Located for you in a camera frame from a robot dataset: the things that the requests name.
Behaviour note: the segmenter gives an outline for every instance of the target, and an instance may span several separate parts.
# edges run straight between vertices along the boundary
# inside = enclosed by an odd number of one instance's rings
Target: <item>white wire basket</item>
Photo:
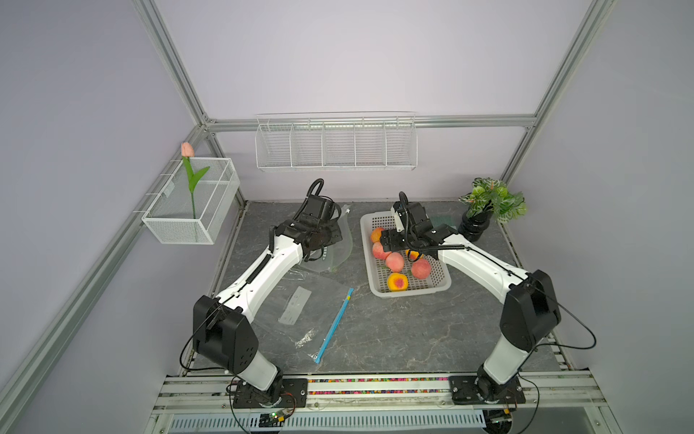
[[[147,208],[142,221],[163,244],[214,244],[239,188],[239,176],[229,158],[191,158],[193,170],[210,169],[195,187],[196,217],[183,161]]]
[[[414,116],[260,122],[255,157],[266,172],[417,166]]]
[[[362,227],[366,274],[369,276],[369,287],[374,295],[382,298],[406,297],[409,295],[432,294],[438,291],[445,291],[450,287],[450,274],[446,264],[439,262],[431,256],[425,256],[432,266],[432,272],[426,279],[417,279],[412,276],[412,262],[407,259],[405,251],[402,250],[399,253],[405,258],[405,268],[400,273],[407,276],[407,289],[405,291],[392,292],[388,289],[388,276],[391,275],[391,270],[386,267],[386,261],[374,258],[371,253],[371,248],[373,247],[371,232],[376,228],[395,229],[395,218],[390,211],[373,212],[363,215],[359,224]]]

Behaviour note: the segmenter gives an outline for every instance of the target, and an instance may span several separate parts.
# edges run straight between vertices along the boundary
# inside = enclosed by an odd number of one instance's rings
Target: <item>clear plastic sheet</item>
[[[342,233],[342,241],[332,246],[325,248],[325,253],[323,257],[318,260],[313,260],[310,262],[302,262],[299,267],[311,270],[312,272],[330,272],[335,267],[347,260],[347,257],[352,253],[352,233],[349,230],[349,224],[347,218],[349,216],[351,204],[347,203],[342,206],[342,215],[337,221],[340,227],[340,232]],[[313,253],[312,258],[318,256],[318,253]]]
[[[296,267],[290,269],[253,320],[262,352],[271,361],[274,353],[295,353],[315,361],[348,291],[349,287],[331,278]],[[281,360],[281,365],[287,362],[294,365],[287,360]]]

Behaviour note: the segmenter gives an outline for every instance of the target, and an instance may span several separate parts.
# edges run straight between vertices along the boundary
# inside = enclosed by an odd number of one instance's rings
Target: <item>robotic arm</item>
[[[528,273],[493,257],[445,224],[433,227],[424,207],[410,203],[403,192],[391,212],[396,228],[381,235],[385,251],[427,253],[464,272],[504,304],[496,347],[474,380],[461,390],[453,388],[455,403],[498,401],[514,386],[532,349],[561,321],[552,280],[540,270]]]
[[[268,247],[255,262],[215,299],[202,296],[194,306],[193,349],[252,385],[261,403],[279,400],[282,372],[258,351],[251,323],[290,268],[342,240],[340,208],[320,196],[322,188],[317,179],[296,214],[270,229]]]
[[[271,228],[267,249],[234,283],[215,299],[202,296],[194,306],[194,350],[250,384],[260,403],[278,402],[282,372],[258,351],[251,323],[290,268],[342,239],[339,206],[320,196],[322,187],[323,180],[316,180],[294,217]],[[465,387],[452,387],[455,403],[497,401],[514,386],[530,351],[561,321],[550,277],[494,258],[449,226],[433,227],[424,207],[410,203],[402,192],[391,211],[396,228],[383,231],[384,250],[412,249],[434,256],[469,275],[504,304],[502,336],[492,354]]]

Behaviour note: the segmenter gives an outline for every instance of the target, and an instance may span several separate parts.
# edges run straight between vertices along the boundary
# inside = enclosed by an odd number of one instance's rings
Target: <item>peach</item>
[[[404,291],[407,284],[407,276],[404,274],[393,273],[388,276],[388,289],[391,291]]]
[[[388,258],[386,258],[386,267],[396,273],[401,272],[403,268],[405,268],[405,259],[403,259],[403,255],[400,255],[398,252],[389,254]]]
[[[373,247],[371,247],[371,253],[373,253],[373,257],[376,259],[385,259],[388,258],[388,256],[391,254],[389,251],[383,251],[383,246],[379,242],[373,243]]]
[[[379,242],[381,240],[381,232],[383,232],[383,228],[374,229],[371,233],[371,242]]]
[[[432,273],[432,265],[424,258],[412,264],[412,276],[418,279],[426,279]]]
[[[405,250],[405,255],[407,255],[409,260],[415,260],[419,258],[419,252],[410,249]]]

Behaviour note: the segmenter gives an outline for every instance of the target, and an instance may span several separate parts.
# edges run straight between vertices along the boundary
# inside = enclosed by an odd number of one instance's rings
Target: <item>label on bag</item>
[[[299,314],[305,306],[306,301],[308,301],[308,297],[310,295],[311,292],[309,290],[302,288],[301,286],[296,288],[294,295],[292,295],[289,299],[289,304],[287,305],[285,312],[278,319],[278,321],[281,324],[293,326],[296,323],[296,320],[299,318]]]

